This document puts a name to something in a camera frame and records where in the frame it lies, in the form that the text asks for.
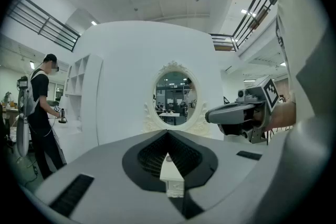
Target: balcony railing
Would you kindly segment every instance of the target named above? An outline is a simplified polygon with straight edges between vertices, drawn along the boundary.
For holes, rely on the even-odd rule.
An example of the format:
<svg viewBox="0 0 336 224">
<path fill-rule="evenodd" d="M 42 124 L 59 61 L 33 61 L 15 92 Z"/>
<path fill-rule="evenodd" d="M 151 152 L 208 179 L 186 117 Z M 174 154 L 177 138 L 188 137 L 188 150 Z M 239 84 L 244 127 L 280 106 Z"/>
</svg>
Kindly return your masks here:
<svg viewBox="0 0 336 224">
<path fill-rule="evenodd" d="M 73 51 L 80 34 L 52 17 L 31 0 L 13 0 L 7 16 L 52 42 Z"/>
<path fill-rule="evenodd" d="M 215 50 L 237 51 L 260 26 L 270 12 L 271 6 L 276 2 L 277 0 L 252 0 L 246 14 L 232 35 L 210 34 Z"/>
</svg>

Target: oval mirror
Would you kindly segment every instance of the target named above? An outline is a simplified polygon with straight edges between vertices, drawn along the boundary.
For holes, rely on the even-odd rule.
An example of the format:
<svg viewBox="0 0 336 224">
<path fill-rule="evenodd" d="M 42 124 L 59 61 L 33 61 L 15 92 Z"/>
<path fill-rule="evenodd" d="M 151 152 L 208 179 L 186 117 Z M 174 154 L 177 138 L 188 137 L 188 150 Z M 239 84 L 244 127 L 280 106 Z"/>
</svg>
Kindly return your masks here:
<svg viewBox="0 0 336 224">
<path fill-rule="evenodd" d="M 157 82 L 153 105 L 158 117 L 169 125 L 181 125 L 191 118 L 197 104 L 195 86 L 187 75 L 169 72 Z"/>
</svg>

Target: white backpack strap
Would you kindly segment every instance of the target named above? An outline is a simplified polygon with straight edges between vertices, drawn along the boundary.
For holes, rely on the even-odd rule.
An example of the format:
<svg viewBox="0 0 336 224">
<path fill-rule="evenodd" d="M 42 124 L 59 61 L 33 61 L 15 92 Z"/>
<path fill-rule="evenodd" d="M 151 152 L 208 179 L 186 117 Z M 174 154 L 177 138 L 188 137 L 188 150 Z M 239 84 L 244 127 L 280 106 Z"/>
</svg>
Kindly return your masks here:
<svg viewBox="0 0 336 224">
<path fill-rule="evenodd" d="M 43 70 L 40 70 L 33 77 L 30 76 L 30 80 L 32 81 L 33 79 L 35 79 L 40 74 L 47 75 Z"/>
</svg>

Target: black cap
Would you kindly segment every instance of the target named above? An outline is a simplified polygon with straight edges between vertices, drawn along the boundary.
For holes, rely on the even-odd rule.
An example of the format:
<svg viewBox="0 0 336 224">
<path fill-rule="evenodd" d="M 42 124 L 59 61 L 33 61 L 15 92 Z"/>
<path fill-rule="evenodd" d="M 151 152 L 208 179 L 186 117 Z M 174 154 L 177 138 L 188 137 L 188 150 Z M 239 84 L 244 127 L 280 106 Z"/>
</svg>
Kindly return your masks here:
<svg viewBox="0 0 336 224">
<path fill-rule="evenodd" d="M 44 58 L 43 62 L 46 62 L 46 61 L 57 62 L 57 57 L 54 54 L 47 54 L 47 56 Z"/>
</svg>

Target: white mirror frame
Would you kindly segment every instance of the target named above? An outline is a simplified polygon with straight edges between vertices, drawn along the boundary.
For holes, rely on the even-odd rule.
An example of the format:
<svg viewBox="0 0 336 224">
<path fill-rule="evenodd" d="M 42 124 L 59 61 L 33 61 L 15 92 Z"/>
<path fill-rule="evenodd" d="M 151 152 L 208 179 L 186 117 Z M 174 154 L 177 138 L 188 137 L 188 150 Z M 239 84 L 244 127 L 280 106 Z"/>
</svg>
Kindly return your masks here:
<svg viewBox="0 0 336 224">
<path fill-rule="evenodd" d="M 180 72 L 185 74 L 193 82 L 197 93 L 197 105 L 191 118 L 181 125 L 169 125 L 164 123 L 157 115 L 153 106 L 153 89 L 155 89 L 157 82 L 167 73 Z M 143 133 L 157 131 L 157 130 L 179 130 L 201 136 L 210 136 L 209 124 L 205 120 L 205 113 L 207 112 L 207 103 L 203 100 L 201 87 L 196 77 L 185 68 L 182 64 L 171 61 L 166 66 L 163 66 L 157 73 L 151 88 L 148 89 L 147 102 L 144 104 L 145 119 Z"/>
</svg>

